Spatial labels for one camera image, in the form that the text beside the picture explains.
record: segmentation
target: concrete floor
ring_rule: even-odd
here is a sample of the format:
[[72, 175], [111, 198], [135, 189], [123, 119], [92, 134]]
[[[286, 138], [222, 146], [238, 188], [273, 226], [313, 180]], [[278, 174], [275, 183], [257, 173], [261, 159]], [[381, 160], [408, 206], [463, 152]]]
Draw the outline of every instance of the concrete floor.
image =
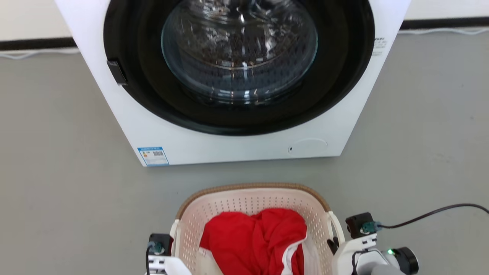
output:
[[[80, 55], [0, 59], [0, 89], [2, 274], [144, 274], [149, 234], [230, 183], [303, 183], [341, 221], [386, 225], [489, 206], [489, 33], [399, 36], [338, 158], [143, 168]], [[409, 246], [422, 275], [486, 274], [488, 229], [455, 209], [379, 245]]]

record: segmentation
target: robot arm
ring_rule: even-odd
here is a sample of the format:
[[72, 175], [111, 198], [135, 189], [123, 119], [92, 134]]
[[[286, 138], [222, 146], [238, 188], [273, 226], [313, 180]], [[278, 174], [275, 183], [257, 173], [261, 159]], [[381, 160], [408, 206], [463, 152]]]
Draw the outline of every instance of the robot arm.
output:
[[377, 232], [365, 232], [363, 225], [372, 222], [370, 213], [346, 219], [353, 240], [337, 246], [328, 242], [334, 253], [333, 275], [414, 275], [418, 260], [409, 248], [382, 252], [375, 248]]

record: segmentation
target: laundry basket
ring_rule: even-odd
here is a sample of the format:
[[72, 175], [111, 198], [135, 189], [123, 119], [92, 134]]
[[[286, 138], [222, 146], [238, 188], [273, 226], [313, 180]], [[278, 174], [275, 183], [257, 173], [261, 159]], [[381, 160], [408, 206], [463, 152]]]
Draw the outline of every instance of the laundry basket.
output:
[[253, 215], [267, 208], [287, 208], [302, 215], [317, 248], [321, 274], [331, 275], [333, 253], [327, 241], [335, 236], [340, 244], [345, 241], [341, 225], [317, 192], [292, 183], [229, 185], [192, 195], [180, 207], [172, 226], [172, 255], [180, 258], [192, 275], [222, 274], [216, 264], [209, 265], [199, 252], [205, 224], [222, 212]]

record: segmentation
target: tan basket rim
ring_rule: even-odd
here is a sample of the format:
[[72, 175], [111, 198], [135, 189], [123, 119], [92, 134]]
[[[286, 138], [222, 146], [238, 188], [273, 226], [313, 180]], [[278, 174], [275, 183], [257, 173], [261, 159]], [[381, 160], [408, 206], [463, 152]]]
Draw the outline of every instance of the tan basket rim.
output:
[[180, 206], [180, 209], [178, 210], [176, 219], [180, 220], [183, 216], [183, 213], [187, 209], [187, 207], [194, 200], [196, 200], [197, 198], [199, 198], [201, 196], [212, 194], [212, 193], [224, 192], [224, 191], [239, 190], [239, 189], [256, 189], [256, 188], [281, 188], [281, 189], [301, 190], [301, 191], [304, 191], [306, 193], [311, 194], [315, 199], [317, 199], [326, 212], [331, 211], [330, 206], [324, 200], [324, 198], [321, 195], [319, 195], [319, 193], [317, 193], [313, 189], [311, 189], [307, 186], [304, 186], [302, 184], [297, 184], [297, 183], [241, 183], [241, 184], [233, 184], [233, 185], [225, 185], [225, 186], [208, 188], [208, 189], [204, 189], [204, 190], [201, 190], [201, 191], [193, 194], [182, 204], [182, 206]]

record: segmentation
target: white washing machine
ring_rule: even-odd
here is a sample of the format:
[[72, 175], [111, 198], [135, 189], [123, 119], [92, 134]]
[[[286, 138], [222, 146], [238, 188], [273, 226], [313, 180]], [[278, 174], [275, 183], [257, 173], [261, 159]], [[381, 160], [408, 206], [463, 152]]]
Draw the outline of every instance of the white washing machine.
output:
[[141, 164], [161, 166], [339, 156], [410, 0], [56, 2]]

